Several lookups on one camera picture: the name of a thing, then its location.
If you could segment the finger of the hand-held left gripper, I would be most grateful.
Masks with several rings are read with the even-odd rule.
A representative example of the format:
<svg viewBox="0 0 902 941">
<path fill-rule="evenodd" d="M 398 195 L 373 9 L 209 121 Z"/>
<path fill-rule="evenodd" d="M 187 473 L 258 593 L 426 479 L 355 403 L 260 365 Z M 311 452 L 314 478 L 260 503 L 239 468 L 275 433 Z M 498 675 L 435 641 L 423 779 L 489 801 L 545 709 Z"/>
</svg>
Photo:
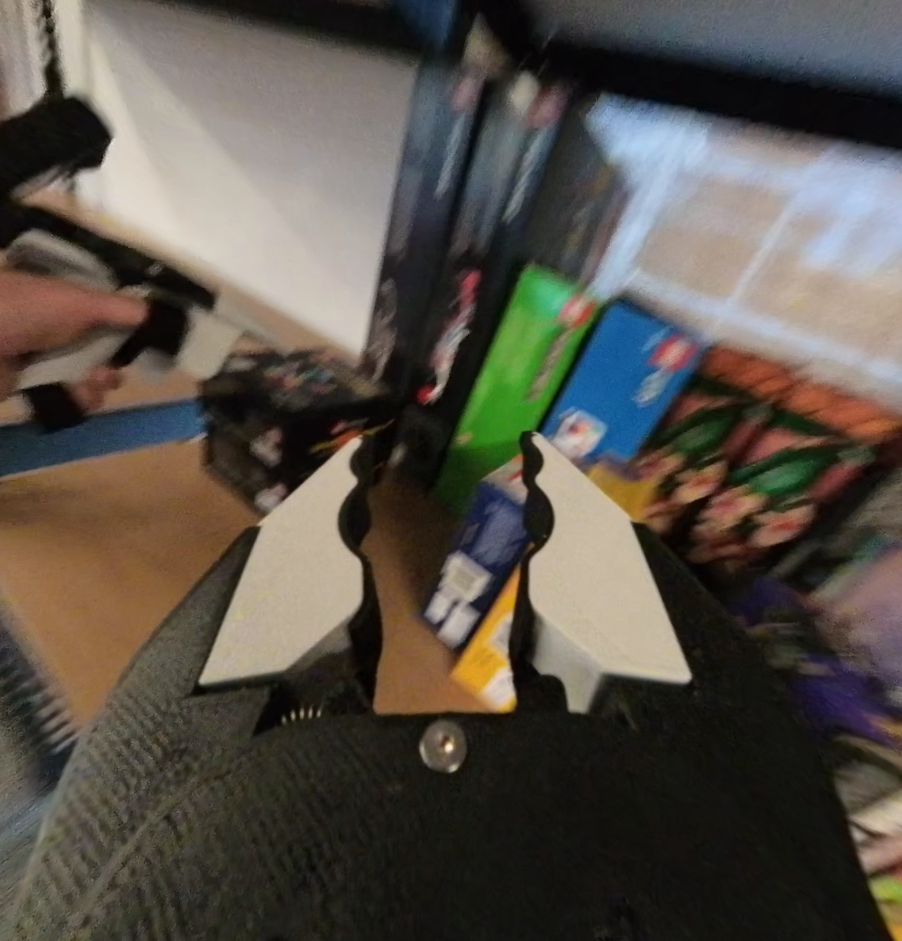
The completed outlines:
<svg viewBox="0 0 902 941">
<path fill-rule="evenodd" d="M 218 374 L 245 328 L 212 312 L 188 312 L 186 333 L 179 349 L 179 370 L 195 380 Z"/>
</svg>

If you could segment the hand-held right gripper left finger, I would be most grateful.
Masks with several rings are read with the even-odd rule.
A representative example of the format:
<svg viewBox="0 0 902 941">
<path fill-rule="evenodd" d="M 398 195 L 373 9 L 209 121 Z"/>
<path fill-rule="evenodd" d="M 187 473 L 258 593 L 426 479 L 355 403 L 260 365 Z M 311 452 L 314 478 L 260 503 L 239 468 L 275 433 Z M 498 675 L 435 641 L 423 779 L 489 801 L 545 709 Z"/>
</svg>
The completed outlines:
<svg viewBox="0 0 902 941">
<path fill-rule="evenodd" d="M 199 688 L 294 676 L 352 653 L 374 690 L 378 602 L 363 553 L 373 443 L 348 442 L 258 524 Z"/>
</svg>

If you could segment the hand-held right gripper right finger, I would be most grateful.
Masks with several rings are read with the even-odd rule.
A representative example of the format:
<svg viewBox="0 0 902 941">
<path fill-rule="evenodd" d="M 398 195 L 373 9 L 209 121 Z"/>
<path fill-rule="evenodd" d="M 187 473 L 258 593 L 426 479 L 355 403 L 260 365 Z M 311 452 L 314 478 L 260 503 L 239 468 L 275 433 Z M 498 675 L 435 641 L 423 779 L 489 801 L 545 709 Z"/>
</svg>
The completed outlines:
<svg viewBox="0 0 902 941">
<path fill-rule="evenodd" d="M 634 523 L 539 433 L 519 447 L 529 543 L 510 632 L 515 708 L 592 713 L 614 680 L 687 687 Z"/>
</svg>

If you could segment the person's left hand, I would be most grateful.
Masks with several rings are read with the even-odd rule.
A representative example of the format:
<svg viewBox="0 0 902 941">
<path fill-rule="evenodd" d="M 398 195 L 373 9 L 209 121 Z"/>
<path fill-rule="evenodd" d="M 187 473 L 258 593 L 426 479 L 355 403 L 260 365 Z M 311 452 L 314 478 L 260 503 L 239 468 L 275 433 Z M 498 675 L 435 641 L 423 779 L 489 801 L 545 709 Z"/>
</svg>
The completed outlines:
<svg viewBox="0 0 902 941">
<path fill-rule="evenodd" d="M 30 358 L 75 344 L 94 330 L 131 332 L 147 312 L 136 297 L 0 269 L 0 403 L 17 391 Z"/>
</svg>

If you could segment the blue rack beam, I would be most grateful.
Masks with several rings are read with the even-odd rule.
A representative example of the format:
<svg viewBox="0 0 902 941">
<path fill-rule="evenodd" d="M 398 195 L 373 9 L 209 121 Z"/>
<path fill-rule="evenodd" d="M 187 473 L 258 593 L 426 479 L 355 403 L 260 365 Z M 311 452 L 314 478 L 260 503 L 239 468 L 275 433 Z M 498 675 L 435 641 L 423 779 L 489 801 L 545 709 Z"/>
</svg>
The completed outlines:
<svg viewBox="0 0 902 941">
<path fill-rule="evenodd" d="M 197 439 L 205 422 L 196 399 L 93 413 L 81 424 L 47 432 L 32 420 L 0 422 L 0 479 Z"/>
</svg>

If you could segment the blue toy box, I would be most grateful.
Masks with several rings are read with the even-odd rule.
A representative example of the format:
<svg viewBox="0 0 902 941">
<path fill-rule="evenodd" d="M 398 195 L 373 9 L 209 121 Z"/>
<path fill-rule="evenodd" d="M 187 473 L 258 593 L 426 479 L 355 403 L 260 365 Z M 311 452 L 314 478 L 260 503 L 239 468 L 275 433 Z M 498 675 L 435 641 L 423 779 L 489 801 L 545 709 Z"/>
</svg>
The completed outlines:
<svg viewBox="0 0 902 941">
<path fill-rule="evenodd" d="M 626 464 L 697 370 L 707 342 L 633 300 L 609 302 L 539 432 L 573 463 Z"/>
</svg>

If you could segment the yellow purple toy box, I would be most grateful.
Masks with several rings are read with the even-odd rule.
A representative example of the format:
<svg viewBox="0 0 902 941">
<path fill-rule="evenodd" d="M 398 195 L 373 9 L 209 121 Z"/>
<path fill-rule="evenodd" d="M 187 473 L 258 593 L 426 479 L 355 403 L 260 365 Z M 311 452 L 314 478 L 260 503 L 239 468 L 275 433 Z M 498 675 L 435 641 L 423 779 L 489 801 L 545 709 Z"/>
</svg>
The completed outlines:
<svg viewBox="0 0 902 941">
<path fill-rule="evenodd" d="M 731 611 L 821 737 L 902 742 L 902 538 L 868 539 L 807 594 L 758 579 Z"/>
</svg>

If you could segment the row of black toy boxes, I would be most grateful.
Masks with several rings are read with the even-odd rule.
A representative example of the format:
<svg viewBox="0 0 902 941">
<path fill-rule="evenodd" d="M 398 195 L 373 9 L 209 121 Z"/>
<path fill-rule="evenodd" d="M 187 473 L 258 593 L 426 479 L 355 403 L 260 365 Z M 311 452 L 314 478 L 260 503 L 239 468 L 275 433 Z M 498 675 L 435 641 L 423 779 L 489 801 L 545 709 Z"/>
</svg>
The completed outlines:
<svg viewBox="0 0 902 941">
<path fill-rule="evenodd" d="M 628 195 L 587 128 L 602 94 L 633 99 L 422 70 L 362 358 L 397 394 L 398 467 L 435 486 L 515 284 L 539 265 L 602 301 L 598 321 L 626 297 L 707 342 L 633 460 L 577 465 L 689 563 L 792 572 L 823 545 L 833 559 L 902 532 L 902 411 L 596 289 Z"/>
</svg>

